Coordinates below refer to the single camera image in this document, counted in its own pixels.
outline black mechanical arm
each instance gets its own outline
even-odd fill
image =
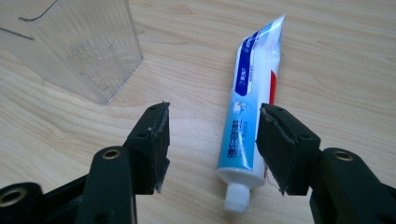
[[[149,107],[123,146],[97,152],[79,179],[46,194],[35,183],[0,189],[0,224],[137,223],[135,195],[160,191],[169,166],[168,106]]]
[[[320,138],[287,110],[263,104],[257,146],[279,190],[306,195],[315,223],[396,223],[396,190],[356,154],[319,149]]]

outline blue label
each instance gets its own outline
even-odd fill
[[[248,94],[248,74],[250,71],[250,52],[253,49],[254,43],[256,42],[256,36],[258,32],[251,35],[242,44],[241,52],[239,54],[239,65],[238,75],[235,82],[235,91],[245,96]]]

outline clear plastic cup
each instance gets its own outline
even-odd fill
[[[128,0],[2,0],[0,45],[48,82],[103,105],[143,59]]]

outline wooden table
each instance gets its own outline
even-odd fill
[[[169,101],[171,161],[163,192],[137,196],[140,223],[313,223],[309,197],[282,196],[273,177],[245,215],[223,211],[216,177],[236,50],[286,13],[276,104],[360,155],[396,187],[396,2],[131,0],[144,61],[109,105],[57,88],[0,48],[0,188],[48,192],[88,173],[144,110]]]

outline red stripe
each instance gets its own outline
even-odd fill
[[[276,75],[274,71],[271,70],[270,105],[274,104],[275,91],[276,91]]]

